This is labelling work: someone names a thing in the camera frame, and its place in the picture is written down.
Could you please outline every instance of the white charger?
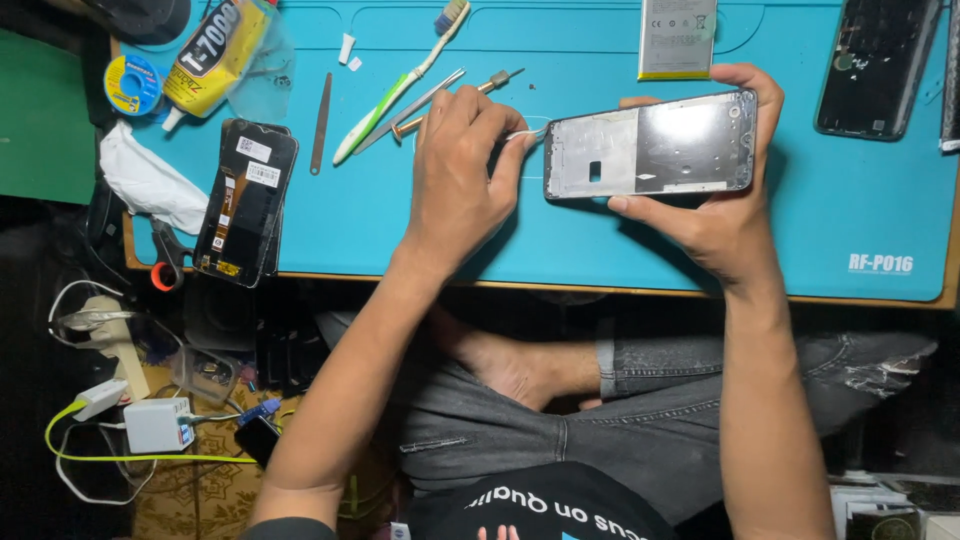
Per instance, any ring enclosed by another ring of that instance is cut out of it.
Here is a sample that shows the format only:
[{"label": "white charger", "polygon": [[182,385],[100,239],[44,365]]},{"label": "white charger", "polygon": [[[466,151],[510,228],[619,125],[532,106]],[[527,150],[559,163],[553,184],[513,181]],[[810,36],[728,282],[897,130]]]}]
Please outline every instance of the white charger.
[{"label": "white charger", "polygon": [[141,400],[123,409],[127,439],[133,454],[180,452],[193,442],[192,426],[178,424],[190,414],[187,398]]}]

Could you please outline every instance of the yellow cable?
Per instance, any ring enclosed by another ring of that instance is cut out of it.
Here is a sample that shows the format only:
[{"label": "yellow cable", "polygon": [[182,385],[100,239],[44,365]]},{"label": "yellow cable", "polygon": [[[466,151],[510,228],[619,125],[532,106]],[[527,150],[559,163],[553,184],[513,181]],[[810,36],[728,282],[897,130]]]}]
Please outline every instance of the yellow cable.
[{"label": "yellow cable", "polygon": [[248,457],[230,457],[228,455],[193,455],[193,454],[158,454],[158,455],[95,455],[95,456],[81,456],[81,455],[70,455],[64,454],[63,452],[54,448],[53,443],[50,442],[50,431],[53,430],[54,425],[63,419],[64,416],[70,414],[71,412],[77,412],[78,410],[84,408],[86,402],[77,400],[72,404],[68,405],[67,408],[57,413],[57,416],[54,416],[54,419],[50,421],[50,424],[47,424],[47,431],[43,433],[43,439],[47,443],[47,448],[50,449],[50,452],[62,457],[63,459],[72,459],[74,461],[153,461],[154,459],[179,459],[179,460],[189,460],[189,461],[226,461],[228,463],[256,463],[255,460]]}]

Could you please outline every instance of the black phone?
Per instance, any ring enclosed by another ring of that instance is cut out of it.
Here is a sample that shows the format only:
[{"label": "black phone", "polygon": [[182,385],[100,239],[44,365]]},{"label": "black phone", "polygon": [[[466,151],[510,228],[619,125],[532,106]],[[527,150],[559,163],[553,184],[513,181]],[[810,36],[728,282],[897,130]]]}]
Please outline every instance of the black phone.
[{"label": "black phone", "polygon": [[233,440],[250,455],[262,469],[267,468],[270,462],[270,456],[274,453],[276,441],[280,438],[280,432],[276,430],[267,419],[262,416],[254,416],[252,420],[237,429],[233,434]]},{"label": "black phone", "polygon": [[898,140],[906,133],[941,0],[845,0],[815,127]]}]

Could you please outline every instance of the ripped jeans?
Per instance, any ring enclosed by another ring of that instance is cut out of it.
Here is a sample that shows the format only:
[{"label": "ripped jeans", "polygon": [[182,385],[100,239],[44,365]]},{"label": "ripped jeans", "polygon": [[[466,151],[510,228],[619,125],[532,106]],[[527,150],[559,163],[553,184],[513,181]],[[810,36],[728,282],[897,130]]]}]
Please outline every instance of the ripped jeans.
[{"label": "ripped jeans", "polygon": [[[350,321],[347,313],[318,316],[331,348]],[[601,396],[612,401],[566,416],[520,405],[428,344],[415,343],[378,437],[398,450],[418,496],[577,461],[617,479],[677,525],[723,498],[723,337],[619,338],[617,325],[602,321],[596,342]],[[796,342],[821,436],[905,388],[920,360],[936,349],[932,339],[902,332],[797,336]]]}]

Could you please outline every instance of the toothbrush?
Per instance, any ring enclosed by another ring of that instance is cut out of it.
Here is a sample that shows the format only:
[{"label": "toothbrush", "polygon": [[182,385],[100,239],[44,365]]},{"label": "toothbrush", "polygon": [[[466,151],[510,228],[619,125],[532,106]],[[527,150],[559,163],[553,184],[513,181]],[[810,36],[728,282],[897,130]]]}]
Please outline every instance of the toothbrush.
[{"label": "toothbrush", "polygon": [[470,2],[467,0],[450,0],[450,2],[444,7],[444,10],[440,13],[440,16],[437,17],[437,20],[434,21],[434,26],[437,29],[438,33],[443,33],[440,36],[440,40],[437,41],[437,44],[434,45],[433,50],[430,51],[430,55],[426,57],[426,60],[422,64],[418,65],[410,73],[401,75],[400,78],[394,83],[394,86],[387,90],[387,94],[383,96],[383,99],[380,100],[380,103],[376,105],[373,110],[367,113],[362,120],[352,129],[350,133],[344,138],[344,141],[340,143],[340,146],[337,148],[336,154],[333,155],[333,164],[339,164],[341,161],[346,158],[353,149],[363,141],[364,137],[370,133],[373,129],[373,126],[380,121],[380,117],[383,113],[390,108],[390,105],[396,101],[396,98],[400,97],[401,94],[413,83],[417,81],[420,77],[426,73],[427,69],[430,69],[430,66],[433,65],[433,62],[440,55],[440,51],[444,49],[444,46],[454,34],[457,33],[457,29],[460,28],[460,25],[463,24],[464,20],[467,18],[467,12],[470,11]]}]

